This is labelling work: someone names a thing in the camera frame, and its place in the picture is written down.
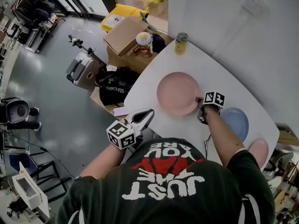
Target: small pink plate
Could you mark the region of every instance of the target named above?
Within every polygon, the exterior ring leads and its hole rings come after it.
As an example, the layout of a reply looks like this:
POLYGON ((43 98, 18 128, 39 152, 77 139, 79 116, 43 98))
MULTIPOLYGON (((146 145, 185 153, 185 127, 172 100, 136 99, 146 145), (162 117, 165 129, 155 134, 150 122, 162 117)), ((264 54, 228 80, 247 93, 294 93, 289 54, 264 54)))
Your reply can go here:
POLYGON ((158 102, 169 115, 183 116, 196 109, 196 97, 201 97, 196 80, 183 72, 165 76, 157 88, 158 102))
POLYGON ((256 140, 250 145, 248 151, 255 157, 258 166, 261 168, 265 164, 268 157, 268 143, 264 139, 256 140))

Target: plate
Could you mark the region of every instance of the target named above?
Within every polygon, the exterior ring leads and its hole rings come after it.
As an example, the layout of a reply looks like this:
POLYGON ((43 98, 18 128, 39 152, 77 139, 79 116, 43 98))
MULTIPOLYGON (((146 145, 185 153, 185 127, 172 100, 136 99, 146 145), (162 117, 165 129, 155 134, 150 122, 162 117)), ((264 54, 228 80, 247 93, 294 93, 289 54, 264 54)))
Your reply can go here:
POLYGON ((157 98, 162 110, 169 115, 183 116, 194 111, 201 97, 197 81, 183 72, 165 76, 157 88, 157 98))
POLYGON ((220 113, 225 123, 244 142, 249 130, 249 122, 246 114, 238 108, 228 108, 220 113))
POLYGON ((255 157, 258 166, 261 168, 267 161, 269 146, 266 140, 259 139, 250 145, 248 151, 255 157))

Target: forearm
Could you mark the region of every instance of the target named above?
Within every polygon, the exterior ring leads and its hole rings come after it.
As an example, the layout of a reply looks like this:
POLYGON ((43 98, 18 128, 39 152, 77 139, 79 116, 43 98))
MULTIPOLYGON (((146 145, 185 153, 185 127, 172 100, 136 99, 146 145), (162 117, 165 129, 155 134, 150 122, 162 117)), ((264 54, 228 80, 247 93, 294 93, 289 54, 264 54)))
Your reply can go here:
POLYGON ((244 148, 244 145, 214 108, 206 106, 205 112, 215 148, 223 166, 226 167, 234 154, 244 148))
POLYGON ((113 144, 100 153, 88 166, 81 172, 80 176, 93 176, 103 178, 106 174, 121 164, 126 150, 120 150, 113 144))

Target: silver suitcase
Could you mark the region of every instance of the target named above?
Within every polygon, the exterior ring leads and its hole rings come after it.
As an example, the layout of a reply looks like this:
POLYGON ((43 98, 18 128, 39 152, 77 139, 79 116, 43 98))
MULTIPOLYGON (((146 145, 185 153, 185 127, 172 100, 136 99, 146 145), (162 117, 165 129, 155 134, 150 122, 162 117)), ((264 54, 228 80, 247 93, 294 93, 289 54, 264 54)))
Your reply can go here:
POLYGON ((66 71, 66 77, 74 85, 86 90, 95 87, 95 75, 99 72, 100 63, 85 52, 80 52, 66 71))

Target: black pants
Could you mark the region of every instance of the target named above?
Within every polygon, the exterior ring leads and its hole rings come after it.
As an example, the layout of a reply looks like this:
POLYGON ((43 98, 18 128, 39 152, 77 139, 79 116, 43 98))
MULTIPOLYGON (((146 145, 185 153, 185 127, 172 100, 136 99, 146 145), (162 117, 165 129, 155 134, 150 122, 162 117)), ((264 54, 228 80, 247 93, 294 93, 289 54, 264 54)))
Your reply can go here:
MULTIPOLYGON (((38 114, 38 110, 36 108, 31 108, 29 115, 30 116, 36 116, 38 114)), ((39 122, 36 121, 21 121, 19 123, 15 124, 6 124, 7 129, 38 129, 39 127, 39 122)))

